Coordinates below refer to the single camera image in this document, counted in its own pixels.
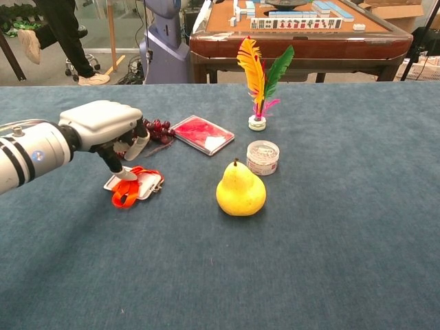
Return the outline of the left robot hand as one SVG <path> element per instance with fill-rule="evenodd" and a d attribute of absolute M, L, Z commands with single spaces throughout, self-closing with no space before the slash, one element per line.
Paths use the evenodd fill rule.
<path fill-rule="evenodd" d="M 97 153 L 113 175 L 135 181 L 137 175 L 123 168 L 118 153 L 134 160 L 150 135 L 140 109 L 119 102 L 97 100 L 60 113 L 58 126 L 75 151 Z"/>

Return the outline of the badge holder with orange lanyard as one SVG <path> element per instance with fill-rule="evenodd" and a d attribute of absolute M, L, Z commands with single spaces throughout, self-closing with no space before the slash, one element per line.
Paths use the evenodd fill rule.
<path fill-rule="evenodd" d="M 135 174 L 137 179 L 127 181 L 112 175 L 104 184 L 103 188 L 112 192 L 111 203 L 116 208 L 131 208 L 136 201 L 146 200 L 151 194 L 162 189 L 164 177 L 158 170 L 149 170 L 141 166 L 122 168 Z"/>

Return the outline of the dark red grape bunch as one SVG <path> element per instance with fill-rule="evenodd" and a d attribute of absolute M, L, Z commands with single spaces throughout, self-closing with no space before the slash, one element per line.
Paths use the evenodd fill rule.
<path fill-rule="evenodd" d="M 134 160 L 151 141 L 167 146 L 175 137 L 169 121 L 148 121 L 143 118 L 137 121 L 136 127 L 123 134 L 113 145 L 117 156 L 124 160 Z"/>

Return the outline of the chrome wheeled stool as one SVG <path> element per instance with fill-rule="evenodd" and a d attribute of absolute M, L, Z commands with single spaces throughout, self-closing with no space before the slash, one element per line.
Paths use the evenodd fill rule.
<path fill-rule="evenodd" d="M 79 25 L 78 35 L 80 39 L 88 35 L 88 30 L 84 25 Z M 85 53 L 85 57 L 96 72 L 98 72 L 101 69 L 98 59 L 93 54 Z M 72 65 L 71 61 L 68 58 L 65 60 L 65 75 L 70 76 L 72 80 L 76 83 L 79 81 L 78 72 L 76 71 L 76 69 L 74 68 L 74 66 Z"/>

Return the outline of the feather shuttlecock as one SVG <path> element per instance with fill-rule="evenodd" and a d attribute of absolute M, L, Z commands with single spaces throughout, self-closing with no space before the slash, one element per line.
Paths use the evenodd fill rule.
<path fill-rule="evenodd" d="M 253 114 L 248 119 L 248 127 L 253 131 L 263 131 L 266 128 L 266 113 L 277 105 L 280 100 L 270 100 L 276 91 L 280 79 L 285 75 L 294 58 L 294 48 L 290 45 L 272 63 L 269 71 L 265 70 L 260 48 L 256 40 L 249 36 L 241 41 L 237 52 L 237 64 L 245 72 L 249 95 L 253 100 Z"/>

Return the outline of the yellow pear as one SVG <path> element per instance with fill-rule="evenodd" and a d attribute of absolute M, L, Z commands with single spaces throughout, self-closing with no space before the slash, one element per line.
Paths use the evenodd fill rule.
<path fill-rule="evenodd" d="M 217 184 L 216 199 L 228 215 L 246 217 L 256 214 L 265 204 L 266 188 L 262 179 L 235 158 Z"/>

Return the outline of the round clear clip container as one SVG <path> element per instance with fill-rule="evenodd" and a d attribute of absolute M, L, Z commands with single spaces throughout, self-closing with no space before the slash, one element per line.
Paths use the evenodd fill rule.
<path fill-rule="evenodd" d="M 273 142 L 256 140 L 248 145 L 246 157 L 246 165 L 254 174 L 267 176 L 276 171 L 280 150 Z"/>

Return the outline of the black dish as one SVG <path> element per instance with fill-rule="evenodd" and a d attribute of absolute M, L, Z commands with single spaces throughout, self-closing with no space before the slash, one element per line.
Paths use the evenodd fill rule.
<path fill-rule="evenodd" d="M 309 0 L 265 0 L 265 2 L 277 10 L 290 11 L 298 6 L 308 4 Z"/>

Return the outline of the brown mahjong table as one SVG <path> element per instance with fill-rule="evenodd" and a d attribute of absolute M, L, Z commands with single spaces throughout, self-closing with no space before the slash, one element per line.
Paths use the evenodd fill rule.
<path fill-rule="evenodd" d="M 233 0 L 206 0 L 189 38 L 195 80 L 205 83 L 208 72 L 239 71 L 237 52 L 248 36 L 256 40 L 267 65 L 291 45 L 295 51 L 292 74 L 317 73 L 323 81 L 327 73 L 362 72 L 377 76 L 379 81 L 392 80 L 410 48 L 412 35 L 349 0 L 326 1 L 352 14 L 354 22 L 328 30 L 252 30 L 252 18 L 246 15 L 236 20 L 236 26 L 230 25 L 230 18 L 235 17 Z M 254 18 L 271 19 L 268 12 L 274 7 L 260 2 L 255 9 Z M 354 31 L 354 23 L 365 24 L 365 31 Z"/>

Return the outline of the blue felt table cover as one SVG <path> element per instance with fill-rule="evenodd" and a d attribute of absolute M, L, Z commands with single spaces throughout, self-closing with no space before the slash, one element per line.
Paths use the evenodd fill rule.
<path fill-rule="evenodd" d="M 128 210 L 103 161 L 0 196 L 0 330 L 440 330 L 440 82 L 279 85 L 263 132 L 243 85 L 0 87 L 0 124 L 93 100 L 235 135 L 137 164 L 163 189 Z M 217 184 L 256 140 L 264 206 L 226 214 Z"/>

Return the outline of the cardboard box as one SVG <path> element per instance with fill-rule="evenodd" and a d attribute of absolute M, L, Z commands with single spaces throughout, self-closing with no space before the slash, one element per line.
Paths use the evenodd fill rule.
<path fill-rule="evenodd" d="M 417 17 L 424 15 L 422 0 L 362 0 L 359 6 L 398 28 L 412 32 Z"/>

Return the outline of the black tripod stand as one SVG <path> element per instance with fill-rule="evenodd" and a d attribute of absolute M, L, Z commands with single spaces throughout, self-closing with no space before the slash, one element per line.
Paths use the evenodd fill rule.
<path fill-rule="evenodd" d="M 432 22 L 435 19 L 435 16 L 437 15 L 438 10 L 440 9 L 440 0 L 436 0 L 434 8 L 432 9 L 432 12 L 429 16 L 429 19 L 427 20 L 427 23 L 423 27 L 422 33 L 416 37 L 415 41 L 412 42 L 412 47 L 409 51 L 409 61 L 406 65 L 406 68 L 402 74 L 401 81 L 405 81 L 406 77 L 413 65 L 413 63 L 419 58 L 419 55 L 421 53 L 421 44 L 423 42 L 423 39 L 428 33 L 428 30 L 430 29 L 430 26 L 432 25 Z"/>

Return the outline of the white plastic basket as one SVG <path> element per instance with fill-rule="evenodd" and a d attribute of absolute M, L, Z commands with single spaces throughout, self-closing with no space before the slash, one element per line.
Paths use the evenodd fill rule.
<path fill-rule="evenodd" d="M 406 76 L 407 80 L 440 81 L 440 56 L 420 56 Z"/>

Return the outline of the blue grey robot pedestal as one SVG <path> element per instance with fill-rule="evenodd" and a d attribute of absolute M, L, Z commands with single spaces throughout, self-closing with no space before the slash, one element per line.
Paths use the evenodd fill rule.
<path fill-rule="evenodd" d="M 140 55 L 144 84 L 190 83 L 190 49 L 182 41 L 179 12 L 181 0 L 143 0 L 153 13 L 153 22 L 144 33 Z"/>

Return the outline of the blue backed mahjong tile wall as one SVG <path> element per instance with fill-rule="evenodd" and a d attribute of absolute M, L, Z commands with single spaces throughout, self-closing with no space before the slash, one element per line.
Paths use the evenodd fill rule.
<path fill-rule="evenodd" d="M 333 14 L 341 18 L 344 22 L 354 22 L 354 16 L 352 14 L 349 14 L 332 1 L 314 0 L 312 2 L 312 10 L 317 12 L 319 17 L 330 17 L 330 14 Z"/>
<path fill-rule="evenodd" d="M 268 17 L 271 18 L 295 18 L 295 19 L 308 19 L 316 18 L 317 12 L 314 11 L 269 11 Z"/>
<path fill-rule="evenodd" d="M 256 14 L 255 9 L 255 1 L 254 0 L 244 0 L 245 7 L 242 8 L 239 5 L 239 0 L 233 0 L 233 13 L 237 19 L 237 21 L 243 16 L 246 15 L 247 18 L 254 18 Z"/>

